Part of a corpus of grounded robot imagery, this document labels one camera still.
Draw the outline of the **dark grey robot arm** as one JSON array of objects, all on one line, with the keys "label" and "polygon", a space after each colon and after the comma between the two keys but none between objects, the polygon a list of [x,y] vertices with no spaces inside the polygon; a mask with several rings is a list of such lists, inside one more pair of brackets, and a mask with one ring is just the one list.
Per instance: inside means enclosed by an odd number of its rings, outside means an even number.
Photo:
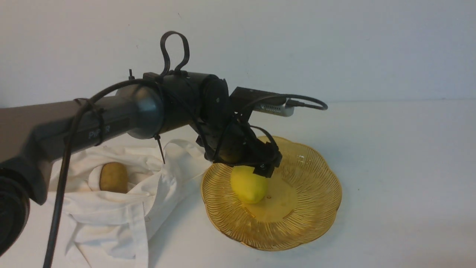
[{"label": "dark grey robot arm", "polygon": [[262,142],[234,109],[224,79],[213,74],[145,73],[89,99],[1,109],[1,253],[21,235],[30,200],[46,202],[53,162],[128,133],[155,138],[190,125],[205,158],[250,166],[270,178],[281,163],[277,144]]}]

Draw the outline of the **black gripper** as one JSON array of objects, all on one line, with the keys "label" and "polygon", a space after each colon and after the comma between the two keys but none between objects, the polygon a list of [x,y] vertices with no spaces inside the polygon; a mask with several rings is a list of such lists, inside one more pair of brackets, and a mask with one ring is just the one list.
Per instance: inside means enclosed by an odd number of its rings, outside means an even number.
[{"label": "black gripper", "polygon": [[261,141],[248,122],[236,118],[199,119],[196,132],[196,142],[204,148],[205,159],[213,163],[251,166],[253,174],[264,178],[271,178],[281,164],[282,154],[276,142]]}]

